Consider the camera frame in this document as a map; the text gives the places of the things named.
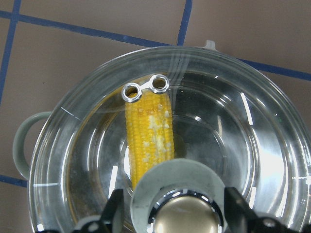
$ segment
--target beige floor tile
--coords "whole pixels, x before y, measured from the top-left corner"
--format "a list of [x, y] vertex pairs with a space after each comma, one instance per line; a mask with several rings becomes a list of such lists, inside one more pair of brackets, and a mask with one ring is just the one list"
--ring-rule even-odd
[[9, 11], [13, 10], [14, 0], [1, 0], [0, 10], [1, 11]]
[[0, 232], [33, 232], [26, 188], [0, 182]]
[[23, 0], [21, 14], [176, 44], [185, 0]]
[[311, 82], [263, 72], [292, 101], [311, 133]]
[[0, 66], [2, 63], [4, 47], [6, 43], [6, 36], [9, 30], [10, 20], [5, 18], [0, 18]]
[[[50, 111], [100, 64], [143, 47], [19, 22], [0, 106], [1, 174], [21, 178], [13, 165], [12, 142], [32, 114]], [[30, 160], [40, 126], [26, 141]]]
[[185, 45], [205, 40], [232, 56], [311, 73], [308, 0], [194, 0]]

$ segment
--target yellow corn kernel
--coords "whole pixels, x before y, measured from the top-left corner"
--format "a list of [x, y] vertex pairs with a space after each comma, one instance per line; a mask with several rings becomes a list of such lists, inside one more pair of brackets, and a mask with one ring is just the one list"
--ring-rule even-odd
[[134, 189], [146, 171], [174, 158], [170, 98], [167, 93], [155, 94], [144, 90], [140, 100], [125, 103], [125, 117]]

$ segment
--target tile floor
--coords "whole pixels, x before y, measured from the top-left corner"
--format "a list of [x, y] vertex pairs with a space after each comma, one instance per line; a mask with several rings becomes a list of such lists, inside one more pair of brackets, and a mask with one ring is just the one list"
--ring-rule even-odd
[[[97, 66], [130, 51], [214, 40], [220, 52], [255, 62], [311, 129], [310, 12], [307, 0], [1, 0], [0, 231], [32, 232], [24, 178], [12, 159], [18, 126], [52, 110]], [[28, 161], [42, 125], [26, 138]]]

